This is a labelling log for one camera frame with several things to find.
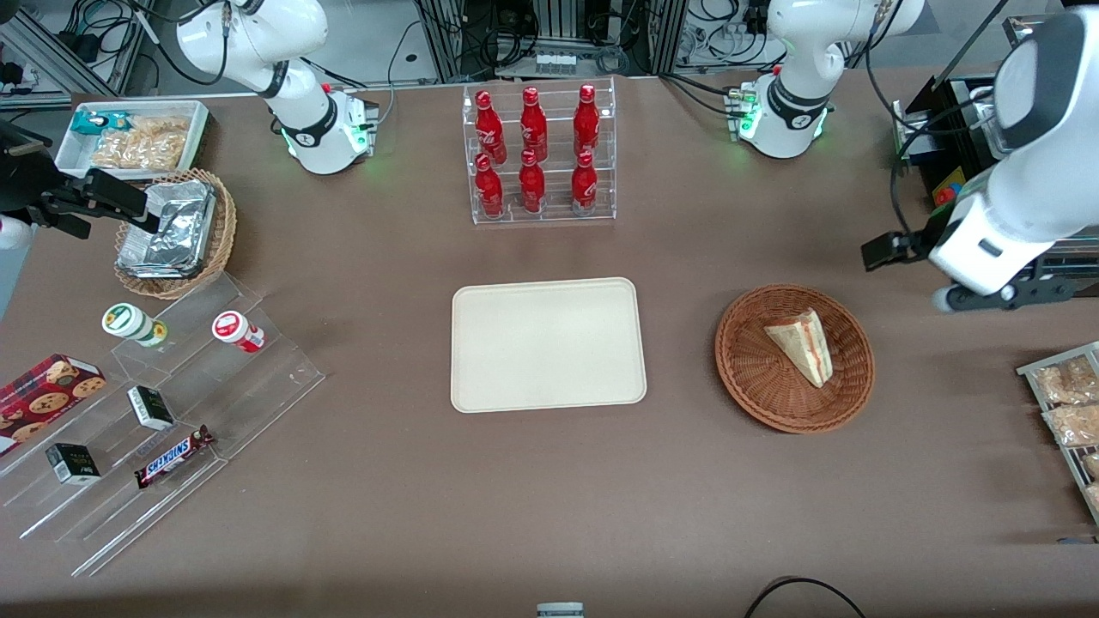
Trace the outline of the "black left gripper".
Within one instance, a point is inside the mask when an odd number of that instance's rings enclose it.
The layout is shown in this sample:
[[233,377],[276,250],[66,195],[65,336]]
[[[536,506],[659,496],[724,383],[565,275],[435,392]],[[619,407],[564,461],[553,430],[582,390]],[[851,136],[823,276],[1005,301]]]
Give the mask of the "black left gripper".
[[942,232],[917,230],[910,233],[889,231],[862,245],[865,271],[878,271],[895,262],[915,263],[926,261],[930,251],[937,246]]

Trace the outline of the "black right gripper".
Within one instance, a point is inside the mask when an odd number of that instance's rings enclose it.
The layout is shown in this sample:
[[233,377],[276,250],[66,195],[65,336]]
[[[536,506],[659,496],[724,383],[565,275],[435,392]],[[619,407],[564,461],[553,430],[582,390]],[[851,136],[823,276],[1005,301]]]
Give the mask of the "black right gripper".
[[59,172],[49,156],[48,137],[1,121],[1,211],[33,227],[55,228],[76,239],[90,235],[90,223],[78,212],[88,200],[110,209],[111,218],[160,231],[160,218],[149,214],[141,188],[110,173],[91,169],[85,179]]

